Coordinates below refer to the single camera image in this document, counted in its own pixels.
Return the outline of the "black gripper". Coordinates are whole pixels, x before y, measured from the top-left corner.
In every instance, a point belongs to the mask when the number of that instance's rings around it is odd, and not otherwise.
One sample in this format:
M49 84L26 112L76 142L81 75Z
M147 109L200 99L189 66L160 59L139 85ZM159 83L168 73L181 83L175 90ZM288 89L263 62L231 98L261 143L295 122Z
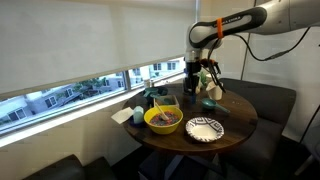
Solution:
M191 91L194 91L193 95L197 96L198 89L196 88L199 81L198 73L201 70L201 65L199 62L187 62L185 68L185 78L184 78L184 93L190 95Z

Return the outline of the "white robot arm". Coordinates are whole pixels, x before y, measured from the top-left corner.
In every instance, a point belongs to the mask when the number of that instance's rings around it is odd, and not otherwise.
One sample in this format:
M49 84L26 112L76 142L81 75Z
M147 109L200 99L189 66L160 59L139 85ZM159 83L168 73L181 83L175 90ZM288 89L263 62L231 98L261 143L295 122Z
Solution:
M201 60L204 56L208 60L225 36L242 32L274 35L318 26L319 23L320 0L270 0L211 22L192 24L186 36L185 92L196 95Z

